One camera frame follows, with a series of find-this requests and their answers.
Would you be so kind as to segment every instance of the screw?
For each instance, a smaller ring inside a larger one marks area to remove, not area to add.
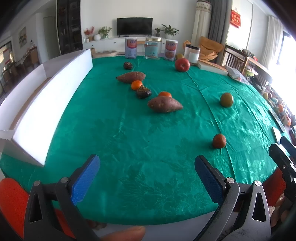
[[[256,180],[255,181],[255,185],[258,186],[258,187],[260,187],[261,186],[261,182]]]
[[[234,179],[231,178],[231,177],[228,177],[228,178],[226,179],[226,181],[227,181],[228,183],[234,183]]]
[[[38,186],[39,184],[40,184],[40,181],[35,181],[33,185]]]
[[[67,177],[63,177],[63,178],[61,179],[61,183],[66,183],[68,180],[69,180],[69,179],[68,179]]]

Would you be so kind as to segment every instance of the white vase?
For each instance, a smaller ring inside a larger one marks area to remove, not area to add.
[[[101,39],[101,35],[100,34],[96,34],[94,36],[94,40],[97,41],[97,40],[100,40]]]
[[[165,39],[173,39],[173,35],[165,34]]]

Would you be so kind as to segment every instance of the sweet potato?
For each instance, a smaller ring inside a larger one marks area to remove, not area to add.
[[[140,80],[143,81],[145,79],[146,75],[142,72],[139,71],[133,71],[133,72],[128,72],[126,74],[122,74],[120,76],[117,76],[116,79],[118,81],[121,81],[126,84],[131,84],[135,80]]]
[[[155,112],[160,113],[168,113],[183,109],[183,105],[174,98],[168,96],[157,96],[148,101],[148,106]]]

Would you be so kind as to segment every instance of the blue gripper pad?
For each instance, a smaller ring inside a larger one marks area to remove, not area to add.
[[[194,167],[211,200],[214,203],[221,205],[223,203],[223,188],[221,187],[213,173],[208,169],[208,167],[200,157],[196,157]]]
[[[293,158],[296,158],[296,148],[286,137],[281,138],[281,144]]]
[[[83,200],[99,169],[100,158],[94,155],[72,186],[71,200],[75,206]]]

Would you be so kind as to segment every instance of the white curtain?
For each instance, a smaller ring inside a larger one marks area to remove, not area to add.
[[[211,22],[212,5],[206,1],[197,1],[195,21],[192,33],[191,43],[199,45],[200,37],[208,37]]]
[[[276,64],[283,39],[283,24],[277,18],[268,16],[268,30],[265,49],[262,57],[262,65],[272,69]]]

